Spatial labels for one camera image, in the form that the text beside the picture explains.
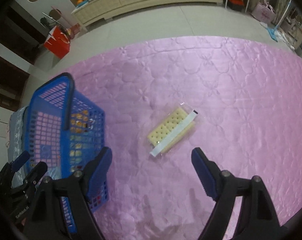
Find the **grey blue folded blanket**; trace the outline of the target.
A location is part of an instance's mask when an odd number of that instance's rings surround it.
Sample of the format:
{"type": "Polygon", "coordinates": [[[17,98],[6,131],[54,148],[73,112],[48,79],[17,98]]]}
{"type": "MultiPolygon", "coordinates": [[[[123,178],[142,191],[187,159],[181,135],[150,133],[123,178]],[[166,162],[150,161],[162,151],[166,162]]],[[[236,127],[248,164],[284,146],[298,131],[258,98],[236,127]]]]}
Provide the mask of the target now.
{"type": "Polygon", "coordinates": [[[28,106],[14,112],[8,123],[8,162],[13,162],[25,150],[24,139],[27,125],[28,106]]]}

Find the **blue plastic basket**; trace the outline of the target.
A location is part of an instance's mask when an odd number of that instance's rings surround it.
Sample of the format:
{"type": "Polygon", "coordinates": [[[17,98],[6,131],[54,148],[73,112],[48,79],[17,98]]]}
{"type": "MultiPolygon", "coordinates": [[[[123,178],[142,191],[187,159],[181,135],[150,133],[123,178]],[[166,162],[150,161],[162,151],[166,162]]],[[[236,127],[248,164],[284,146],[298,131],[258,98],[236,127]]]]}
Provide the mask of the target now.
{"type": "MultiPolygon", "coordinates": [[[[31,155],[27,164],[47,164],[41,182],[45,177],[58,180],[82,171],[106,147],[104,128],[104,111],[76,90],[71,74],[60,74],[38,88],[31,98],[25,133],[25,148],[31,155]]],[[[92,214],[107,201],[106,175],[98,193],[89,200],[92,214]]],[[[62,197],[62,205],[68,231],[75,233],[66,197],[62,197]]]]}

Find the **pink quilted table cloth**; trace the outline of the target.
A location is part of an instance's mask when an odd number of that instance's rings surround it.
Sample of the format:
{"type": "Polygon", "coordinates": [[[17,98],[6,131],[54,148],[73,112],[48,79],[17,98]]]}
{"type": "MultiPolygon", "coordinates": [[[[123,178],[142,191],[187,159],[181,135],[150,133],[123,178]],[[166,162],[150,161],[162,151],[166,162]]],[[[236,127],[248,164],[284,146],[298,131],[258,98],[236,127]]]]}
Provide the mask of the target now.
{"type": "Polygon", "coordinates": [[[67,68],[106,114],[107,239],[197,239],[214,207],[191,163],[199,147],[237,177],[262,178],[281,224],[302,208],[302,59],[237,38],[188,36],[119,47],[67,68]],[[180,103],[203,123],[154,158],[146,136],[180,103]]]}

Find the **clear packed soda crackers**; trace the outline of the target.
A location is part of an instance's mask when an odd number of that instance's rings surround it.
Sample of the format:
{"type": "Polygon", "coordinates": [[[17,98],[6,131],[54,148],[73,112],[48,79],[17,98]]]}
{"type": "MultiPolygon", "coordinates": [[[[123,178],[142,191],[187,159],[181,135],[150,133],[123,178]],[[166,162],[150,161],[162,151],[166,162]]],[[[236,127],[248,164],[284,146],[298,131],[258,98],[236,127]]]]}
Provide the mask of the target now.
{"type": "Polygon", "coordinates": [[[150,146],[149,154],[156,158],[169,152],[203,123],[200,112],[182,102],[170,109],[150,130],[146,139],[150,146]]]}

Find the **red paper bag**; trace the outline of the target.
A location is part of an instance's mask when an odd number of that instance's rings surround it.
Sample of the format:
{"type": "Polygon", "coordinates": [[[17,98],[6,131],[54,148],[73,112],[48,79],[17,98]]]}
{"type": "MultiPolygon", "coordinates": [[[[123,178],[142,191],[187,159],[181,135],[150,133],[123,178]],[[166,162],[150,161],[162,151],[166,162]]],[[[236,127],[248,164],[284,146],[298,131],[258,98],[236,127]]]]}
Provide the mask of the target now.
{"type": "Polygon", "coordinates": [[[70,52],[70,40],[59,27],[55,26],[48,33],[47,39],[44,42],[44,47],[56,57],[62,59],[70,52]]]}

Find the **broom and mop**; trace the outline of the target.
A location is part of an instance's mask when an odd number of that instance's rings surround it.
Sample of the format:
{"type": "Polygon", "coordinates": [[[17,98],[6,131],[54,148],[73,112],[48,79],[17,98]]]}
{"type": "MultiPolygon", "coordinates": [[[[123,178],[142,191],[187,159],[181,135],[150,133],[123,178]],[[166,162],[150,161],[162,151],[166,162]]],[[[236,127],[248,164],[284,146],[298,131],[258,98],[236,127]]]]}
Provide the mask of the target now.
{"type": "Polygon", "coordinates": [[[51,22],[60,25],[65,29],[70,29],[72,27],[72,23],[56,7],[51,7],[48,13],[42,12],[42,15],[51,22]]]}

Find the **pink gift bag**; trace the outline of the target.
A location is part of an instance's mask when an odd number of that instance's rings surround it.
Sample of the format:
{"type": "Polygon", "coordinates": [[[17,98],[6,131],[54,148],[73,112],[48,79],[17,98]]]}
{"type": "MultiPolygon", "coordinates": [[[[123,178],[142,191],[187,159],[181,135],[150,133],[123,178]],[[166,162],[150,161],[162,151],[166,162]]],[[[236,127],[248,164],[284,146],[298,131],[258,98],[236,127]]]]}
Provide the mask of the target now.
{"type": "Polygon", "coordinates": [[[251,15],[259,22],[263,22],[266,24],[270,24],[276,17],[272,5],[270,5],[267,0],[264,0],[263,3],[259,2],[255,6],[251,15]]]}

